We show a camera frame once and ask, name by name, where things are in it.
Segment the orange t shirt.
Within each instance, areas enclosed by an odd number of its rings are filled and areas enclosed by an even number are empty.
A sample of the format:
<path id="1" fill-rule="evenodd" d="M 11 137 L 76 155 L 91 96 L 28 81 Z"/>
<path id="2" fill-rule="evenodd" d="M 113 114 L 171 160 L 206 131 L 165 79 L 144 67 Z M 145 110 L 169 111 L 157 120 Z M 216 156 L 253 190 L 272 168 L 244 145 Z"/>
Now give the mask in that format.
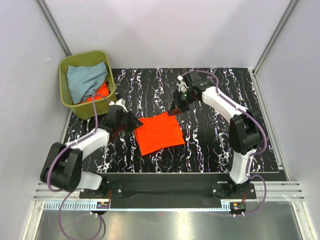
<path id="1" fill-rule="evenodd" d="M 183 132 L 175 116 L 163 112 L 139 120 L 143 125 L 135 129 L 134 134 L 142 156 L 185 144 Z"/>
<path id="2" fill-rule="evenodd" d="M 94 93 L 94 100 L 99 100 L 102 96 L 107 97 L 110 94 L 108 83 L 105 81 L 100 88 Z M 93 93 L 90 93 L 88 96 L 85 96 L 79 104 L 88 103 L 92 101 Z"/>

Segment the aluminium frame rail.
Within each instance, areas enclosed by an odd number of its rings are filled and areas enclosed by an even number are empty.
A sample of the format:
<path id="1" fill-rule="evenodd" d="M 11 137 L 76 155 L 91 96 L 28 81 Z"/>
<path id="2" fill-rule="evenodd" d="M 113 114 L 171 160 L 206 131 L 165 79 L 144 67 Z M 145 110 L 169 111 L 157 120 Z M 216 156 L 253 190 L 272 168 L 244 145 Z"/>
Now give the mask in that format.
<path id="1" fill-rule="evenodd" d="M 267 202 L 302 202 L 304 196 L 301 191 L 300 185 L 296 182 L 275 182 L 263 184 L 260 181 L 254 182 L 254 189 L 256 193 L 256 199 L 242 200 L 242 201 L 226 201 L 221 200 L 221 207 L 214 208 L 213 210 L 199 210 L 185 208 L 179 210 L 164 209 L 164 210 L 136 210 L 136 209 L 124 209 L 124 208 L 111 208 L 111 197 L 108 196 L 105 199 L 97 198 L 80 198 L 80 192 L 84 190 L 75 190 L 72 194 L 68 194 L 67 191 L 51 191 L 45 183 L 39 183 L 35 194 L 35 201 L 43 201 L 45 210 L 59 210 L 64 211 L 71 210 L 91 210 L 91 211 L 131 211 L 131 212 L 229 212 L 232 209 L 238 208 L 239 204 L 258 204 Z"/>

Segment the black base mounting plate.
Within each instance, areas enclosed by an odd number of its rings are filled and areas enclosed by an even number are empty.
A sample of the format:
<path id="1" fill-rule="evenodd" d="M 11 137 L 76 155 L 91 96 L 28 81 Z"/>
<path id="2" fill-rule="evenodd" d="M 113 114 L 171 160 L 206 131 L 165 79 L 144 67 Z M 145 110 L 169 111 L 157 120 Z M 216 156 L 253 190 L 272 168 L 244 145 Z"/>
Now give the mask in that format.
<path id="1" fill-rule="evenodd" d="M 221 200 L 245 201 L 257 198 L 253 183 L 236 187 L 228 173 L 104 173 L 111 193 L 80 192 L 81 199 L 111 197 L 111 208 L 142 210 L 220 208 Z"/>

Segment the grey blue t shirt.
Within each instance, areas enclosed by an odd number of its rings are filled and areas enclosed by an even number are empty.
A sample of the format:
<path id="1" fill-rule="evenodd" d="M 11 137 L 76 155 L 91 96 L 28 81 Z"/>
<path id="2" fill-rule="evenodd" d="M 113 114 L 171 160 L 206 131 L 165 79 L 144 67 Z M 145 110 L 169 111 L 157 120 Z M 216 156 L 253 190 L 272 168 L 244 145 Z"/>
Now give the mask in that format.
<path id="1" fill-rule="evenodd" d="M 108 76 L 107 66 L 100 62 L 95 66 L 68 66 L 67 83 L 72 103 L 74 105 L 93 94 L 106 82 Z"/>

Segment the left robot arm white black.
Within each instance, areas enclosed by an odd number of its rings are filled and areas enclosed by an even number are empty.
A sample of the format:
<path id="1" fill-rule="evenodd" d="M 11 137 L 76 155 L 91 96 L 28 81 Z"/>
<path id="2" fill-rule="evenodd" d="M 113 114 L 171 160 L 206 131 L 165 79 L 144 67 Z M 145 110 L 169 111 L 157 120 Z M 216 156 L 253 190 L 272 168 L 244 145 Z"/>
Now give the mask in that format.
<path id="1" fill-rule="evenodd" d="M 107 114 L 97 122 L 88 134 L 68 144 L 52 144 L 40 174 L 40 180 L 57 192 L 90 190 L 97 198 L 108 193 L 106 180 L 97 173 L 83 171 L 83 160 L 99 148 L 109 144 L 121 132 L 133 132 L 143 123 L 126 107 L 117 103 L 109 107 Z"/>

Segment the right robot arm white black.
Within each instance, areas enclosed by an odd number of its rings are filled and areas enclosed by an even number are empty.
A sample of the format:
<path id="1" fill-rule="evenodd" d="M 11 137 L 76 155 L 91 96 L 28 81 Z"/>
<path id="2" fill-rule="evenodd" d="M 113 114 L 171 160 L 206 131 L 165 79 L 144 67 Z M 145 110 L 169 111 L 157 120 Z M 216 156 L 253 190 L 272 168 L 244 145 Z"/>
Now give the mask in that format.
<path id="1" fill-rule="evenodd" d="M 267 148 L 267 136 L 257 118 L 259 111 L 248 109 L 226 96 L 218 83 L 202 80 L 200 70 L 188 71 L 177 77 L 178 88 L 173 93 L 169 116 L 181 115 L 190 104 L 200 101 L 217 111 L 229 124 L 228 143 L 233 150 L 232 167 L 221 196 L 239 198 L 249 187 L 253 157 Z"/>

